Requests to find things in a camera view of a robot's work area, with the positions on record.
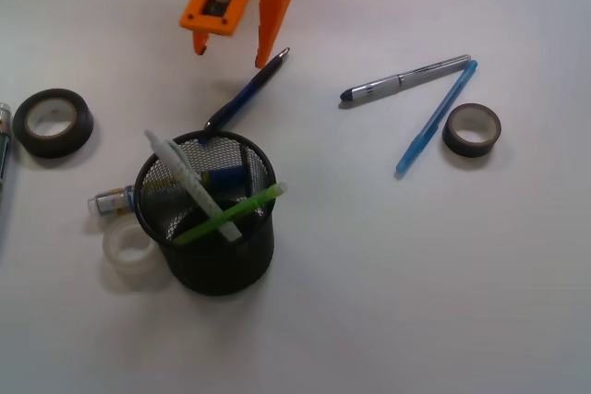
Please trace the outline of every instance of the silver pen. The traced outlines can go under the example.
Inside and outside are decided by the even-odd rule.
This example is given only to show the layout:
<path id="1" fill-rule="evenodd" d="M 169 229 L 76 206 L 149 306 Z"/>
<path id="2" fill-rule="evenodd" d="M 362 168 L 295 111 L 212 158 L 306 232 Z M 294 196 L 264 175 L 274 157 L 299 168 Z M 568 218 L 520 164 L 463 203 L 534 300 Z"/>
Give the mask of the silver pen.
<path id="1" fill-rule="evenodd" d="M 451 73 L 465 69 L 472 58 L 466 54 L 453 59 L 445 60 L 437 64 L 423 66 L 413 71 L 407 71 L 402 74 L 395 74 L 388 78 L 381 78 L 365 85 L 351 88 L 341 94 L 342 101 L 356 101 L 368 98 L 369 96 L 386 97 L 401 90 L 413 88 L 425 82 L 442 78 Z"/>
<path id="2" fill-rule="evenodd" d="M 10 107 L 0 103 L 0 201 L 4 186 L 4 173 L 10 157 Z"/>

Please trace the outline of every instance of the tape roll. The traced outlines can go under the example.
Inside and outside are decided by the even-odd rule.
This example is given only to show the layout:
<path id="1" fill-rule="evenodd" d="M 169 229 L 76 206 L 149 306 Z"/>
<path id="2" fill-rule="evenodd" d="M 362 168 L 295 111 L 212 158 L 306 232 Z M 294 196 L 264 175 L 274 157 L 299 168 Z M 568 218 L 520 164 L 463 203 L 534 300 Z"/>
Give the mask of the tape roll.
<path id="1" fill-rule="evenodd" d="M 35 133 L 40 121 L 52 113 L 67 115 L 69 125 L 51 136 Z M 45 159 L 64 157 L 82 148 L 94 128 L 86 102 L 70 90 L 45 90 L 20 105 L 13 119 L 15 136 L 33 156 Z"/>
<path id="2" fill-rule="evenodd" d="M 121 216 L 107 226 L 103 253 L 106 260 L 124 274 L 149 272 L 162 258 L 158 245 L 141 228 L 135 214 Z"/>
<path id="3" fill-rule="evenodd" d="M 464 131 L 478 136 L 468 140 Z M 482 157 L 490 153 L 501 135 L 501 121 L 495 113 L 478 103 L 455 108 L 443 128 L 443 141 L 449 149 L 463 157 Z"/>

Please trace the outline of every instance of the green pen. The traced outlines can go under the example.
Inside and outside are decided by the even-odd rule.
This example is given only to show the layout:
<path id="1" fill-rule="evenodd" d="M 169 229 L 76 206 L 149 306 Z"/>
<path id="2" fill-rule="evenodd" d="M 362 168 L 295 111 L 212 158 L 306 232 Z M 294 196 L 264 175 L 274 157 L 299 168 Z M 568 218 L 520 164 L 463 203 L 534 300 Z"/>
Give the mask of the green pen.
<path id="1" fill-rule="evenodd" d="M 174 239 L 174 243 L 177 245 L 186 245 L 199 239 L 207 233 L 217 230 L 219 227 L 229 221 L 236 221 L 241 219 L 248 214 L 255 212 L 257 209 L 271 202 L 281 194 L 287 191 L 287 185 L 279 183 L 269 186 L 264 191 L 256 194 L 253 197 L 247 198 L 244 202 L 240 202 L 233 207 L 227 209 L 222 214 L 216 217 L 212 217 L 208 221 L 203 222 L 201 225 L 196 226 L 182 233 Z"/>
<path id="2" fill-rule="evenodd" d="M 10 157 L 10 107 L 0 103 L 0 201 L 4 186 L 4 173 Z"/>

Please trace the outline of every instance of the black mesh pen holder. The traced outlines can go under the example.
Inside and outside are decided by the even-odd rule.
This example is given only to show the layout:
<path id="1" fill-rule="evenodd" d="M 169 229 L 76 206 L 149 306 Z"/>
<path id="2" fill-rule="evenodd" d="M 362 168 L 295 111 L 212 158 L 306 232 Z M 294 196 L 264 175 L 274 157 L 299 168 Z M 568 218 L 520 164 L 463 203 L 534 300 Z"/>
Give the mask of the black mesh pen holder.
<path id="1" fill-rule="evenodd" d="M 236 134 L 196 131 L 175 142 L 222 209 L 275 183 L 267 156 Z M 188 245 L 175 245 L 173 239 L 208 218 L 166 165 L 152 155 L 136 180 L 134 205 L 140 225 L 160 245 L 170 270 L 197 293 L 238 292 L 260 278 L 271 263 L 274 201 L 235 221 L 242 237 L 233 242 L 214 231 Z"/>

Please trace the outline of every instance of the pen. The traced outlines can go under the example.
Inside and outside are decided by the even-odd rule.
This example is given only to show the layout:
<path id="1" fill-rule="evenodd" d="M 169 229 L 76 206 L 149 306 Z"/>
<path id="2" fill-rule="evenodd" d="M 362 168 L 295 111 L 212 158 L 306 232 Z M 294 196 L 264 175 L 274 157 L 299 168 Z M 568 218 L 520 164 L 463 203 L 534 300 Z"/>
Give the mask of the pen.
<path id="1" fill-rule="evenodd" d="M 461 55 L 437 64 L 423 66 L 414 71 L 407 71 L 402 74 L 395 74 L 388 78 L 381 78 L 380 80 L 375 80 L 365 85 L 359 85 L 358 87 L 345 91 L 341 94 L 341 100 L 356 101 L 372 95 L 378 97 L 389 96 L 398 91 L 407 90 L 422 83 L 460 71 L 467 67 L 470 60 L 471 57 L 468 54 Z"/>
<path id="2" fill-rule="evenodd" d="M 178 157 L 176 151 L 171 147 L 171 144 L 166 140 L 161 142 L 150 130 L 144 131 L 144 134 L 150 141 L 154 154 L 166 165 L 173 174 L 173 177 L 187 190 L 201 209 L 203 209 L 203 212 L 209 217 L 222 214 L 222 209 L 199 182 L 197 174 L 189 170 L 183 163 L 183 160 Z M 219 230 L 228 242 L 233 242 L 242 236 L 236 225 L 230 221 L 222 224 Z"/>
<path id="3" fill-rule="evenodd" d="M 237 203 L 219 216 L 212 217 L 208 221 L 204 221 L 201 225 L 198 225 L 195 228 L 182 233 L 174 239 L 174 242 L 177 245 L 190 244 L 194 240 L 199 239 L 201 236 L 211 233 L 224 223 L 236 221 L 247 216 L 248 214 L 255 212 L 257 209 L 271 202 L 285 191 L 287 191 L 287 185 L 284 183 L 271 185 L 255 196 L 249 197 L 243 202 Z"/>
<path id="4" fill-rule="evenodd" d="M 0 202 L 4 187 L 4 173 L 10 157 L 10 107 L 0 103 Z"/>
<path id="5" fill-rule="evenodd" d="M 254 96 L 257 91 L 259 91 L 262 86 L 265 84 L 267 80 L 273 75 L 275 71 L 277 71 L 285 57 L 289 53 L 289 48 L 285 48 L 279 54 L 271 59 L 271 61 L 262 68 L 259 73 L 255 77 L 250 80 L 248 85 L 246 85 L 232 100 L 230 100 L 226 105 L 224 105 L 220 110 L 215 113 L 210 120 L 208 120 L 207 124 L 203 127 L 203 129 L 220 129 L 225 123 L 232 118 L 234 114 L 238 112 L 242 106 Z"/>
<path id="6" fill-rule="evenodd" d="M 452 89 L 447 93 L 445 99 L 443 99 L 443 101 L 440 103 L 440 106 L 438 106 L 437 110 L 435 110 L 435 113 L 433 113 L 431 118 L 428 119 L 425 127 L 420 133 L 418 133 L 418 136 L 415 137 L 415 140 L 413 140 L 404 153 L 404 156 L 396 165 L 396 172 L 399 175 L 402 176 L 404 173 L 406 173 L 406 171 L 408 171 L 410 165 L 412 165 L 413 161 L 415 161 L 421 151 L 426 147 L 428 142 L 435 134 L 435 131 L 437 131 L 441 119 L 443 119 L 445 114 L 450 111 L 453 101 L 455 101 L 455 99 L 460 95 L 464 89 L 465 84 L 468 83 L 468 80 L 470 80 L 474 74 L 477 66 L 478 62 L 476 60 L 470 62 L 464 73 L 462 73 L 455 84 L 453 84 Z"/>

